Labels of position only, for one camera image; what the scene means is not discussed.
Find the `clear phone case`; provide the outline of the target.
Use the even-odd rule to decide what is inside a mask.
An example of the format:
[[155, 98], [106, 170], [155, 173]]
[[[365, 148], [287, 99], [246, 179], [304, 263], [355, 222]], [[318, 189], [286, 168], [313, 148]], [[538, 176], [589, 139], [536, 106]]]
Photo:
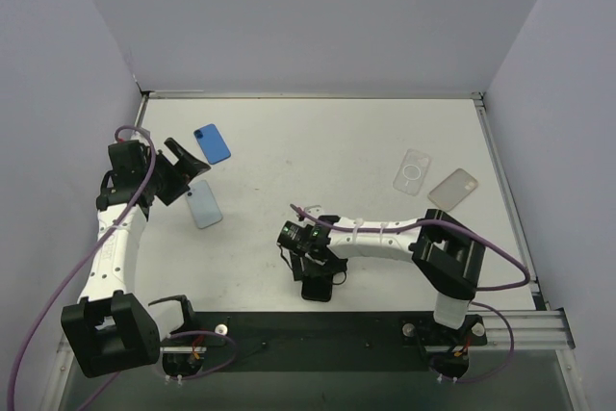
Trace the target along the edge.
[[431, 157], [421, 151], [408, 149], [393, 181], [393, 188], [401, 193], [416, 196], [431, 165]]
[[438, 209], [452, 211], [478, 187], [478, 181], [465, 169], [458, 168], [428, 194], [428, 200]]

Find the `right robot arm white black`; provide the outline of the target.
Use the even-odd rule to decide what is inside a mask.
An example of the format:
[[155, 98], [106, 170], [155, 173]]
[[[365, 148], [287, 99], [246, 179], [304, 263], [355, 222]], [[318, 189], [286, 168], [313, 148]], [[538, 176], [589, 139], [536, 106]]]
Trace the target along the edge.
[[403, 221], [316, 217], [311, 209], [297, 215], [306, 223], [286, 221], [276, 244], [293, 279], [301, 283], [303, 299], [330, 301], [334, 277], [347, 274], [351, 258], [413, 263], [437, 291], [434, 321], [462, 327], [477, 292], [485, 246], [447, 213], [429, 209], [422, 218]]

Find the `black phone with blue back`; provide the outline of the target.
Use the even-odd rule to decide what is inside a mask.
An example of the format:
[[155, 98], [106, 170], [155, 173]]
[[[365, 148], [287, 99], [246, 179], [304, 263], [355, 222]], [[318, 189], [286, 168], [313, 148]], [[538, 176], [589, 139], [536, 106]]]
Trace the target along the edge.
[[231, 157], [228, 148], [217, 126], [213, 123], [193, 131], [193, 135], [210, 165], [218, 164]]

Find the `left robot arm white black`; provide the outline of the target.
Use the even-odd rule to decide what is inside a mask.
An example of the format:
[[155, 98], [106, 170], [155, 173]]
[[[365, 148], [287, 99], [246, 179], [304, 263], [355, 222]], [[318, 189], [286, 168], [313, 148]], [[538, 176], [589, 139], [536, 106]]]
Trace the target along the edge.
[[112, 167], [95, 202], [102, 243], [77, 302], [61, 314], [64, 334], [88, 378], [152, 365], [164, 340], [182, 346], [196, 336], [196, 314], [185, 295], [143, 302], [134, 292], [141, 236], [152, 204], [160, 200], [170, 205], [210, 168], [175, 139], [166, 139], [165, 145], [175, 162], [143, 141], [120, 141], [108, 148]]

